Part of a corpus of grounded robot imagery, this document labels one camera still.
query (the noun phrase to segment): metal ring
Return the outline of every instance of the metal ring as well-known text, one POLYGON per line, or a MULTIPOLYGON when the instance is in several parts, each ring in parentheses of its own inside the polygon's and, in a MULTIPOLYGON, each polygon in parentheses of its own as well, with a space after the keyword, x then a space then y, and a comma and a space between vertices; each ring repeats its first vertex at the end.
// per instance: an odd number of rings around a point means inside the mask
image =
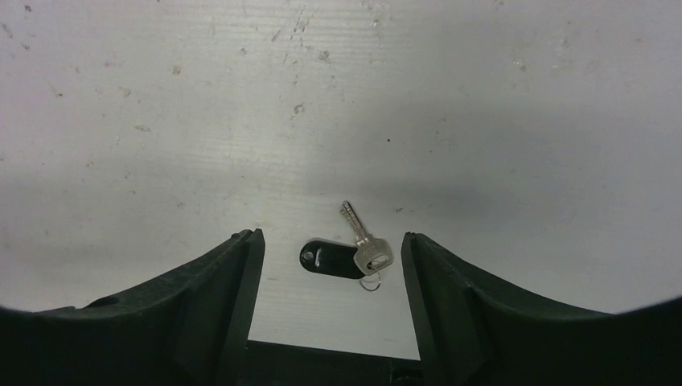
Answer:
POLYGON ((363 287, 363 290, 365 290, 365 291, 367 291, 367 292, 374 292, 374 291, 378 290, 379 287, 381 287, 381 273, 379 273, 379 271, 376 271, 376 275, 379 277, 379 283, 378 283, 378 284, 376 285, 376 287, 374 287, 374 288, 368 288, 368 287, 364 284, 364 277, 363 277, 362 279, 358 280, 358 282, 360 283, 360 286, 363 287))

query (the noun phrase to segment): silver key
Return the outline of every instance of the silver key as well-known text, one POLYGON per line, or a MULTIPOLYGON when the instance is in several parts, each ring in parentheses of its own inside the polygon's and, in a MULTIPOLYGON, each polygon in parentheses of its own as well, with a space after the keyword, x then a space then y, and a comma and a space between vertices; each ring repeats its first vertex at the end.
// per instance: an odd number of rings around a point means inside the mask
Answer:
POLYGON ((357 213, 348 201, 341 204, 341 214, 346 217, 348 223, 355 231, 355 243, 358 252, 353 256, 353 261, 358 269, 366 276, 373 275, 393 263, 391 246, 384 239, 376 239, 360 221, 357 213))

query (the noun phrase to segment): black object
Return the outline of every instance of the black object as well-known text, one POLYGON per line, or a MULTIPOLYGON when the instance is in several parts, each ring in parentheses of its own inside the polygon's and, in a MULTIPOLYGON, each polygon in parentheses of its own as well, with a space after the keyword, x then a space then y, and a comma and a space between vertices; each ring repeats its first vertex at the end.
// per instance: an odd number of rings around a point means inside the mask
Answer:
POLYGON ((412 233, 402 261, 421 362, 247 344, 264 251, 243 231, 81 310, 0 309, 0 384, 682 384, 682 298, 583 310, 412 233))
POLYGON ((313 239, 301 249, 298 259, 307 271, 348 279, 361 279, 365 275, 358 269, 353 256, 358 248, 334 241, 313 239))
POLYGON ((408 233, 426 384, 682 384, 682 298, 610 315, 528 292, 408 233))

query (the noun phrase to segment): metal key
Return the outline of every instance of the metal key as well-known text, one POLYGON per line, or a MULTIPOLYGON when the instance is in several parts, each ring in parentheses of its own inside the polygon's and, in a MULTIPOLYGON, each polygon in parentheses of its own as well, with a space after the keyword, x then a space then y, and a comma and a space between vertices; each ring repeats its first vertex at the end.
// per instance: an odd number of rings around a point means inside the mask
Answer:
POLYGON ((341 214, 346 217, 348 223, 353 227, 353 231, 355 231, 355 243, 358 245, 358 252, 353 256, 353 261, 362 273, 371 276, 393 263, 391 246, 386 240, 376 239, 367 231, 351 203, 343 201, 341 214))

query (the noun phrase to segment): white surface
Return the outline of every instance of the white surface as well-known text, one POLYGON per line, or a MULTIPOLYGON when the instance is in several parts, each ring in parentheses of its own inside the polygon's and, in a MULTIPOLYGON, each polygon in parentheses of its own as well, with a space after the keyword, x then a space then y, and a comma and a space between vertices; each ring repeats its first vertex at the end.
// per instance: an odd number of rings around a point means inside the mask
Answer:
POLYGON ((2 0, 0 302, 84 306, 260 227, 251 339, 417 358, 399 261, 374 294, 298 264, 311 237, 353 240, 343 199, 396 254, 425 232, 570 304, 680 295, 681 19, 660 0, 2 0))

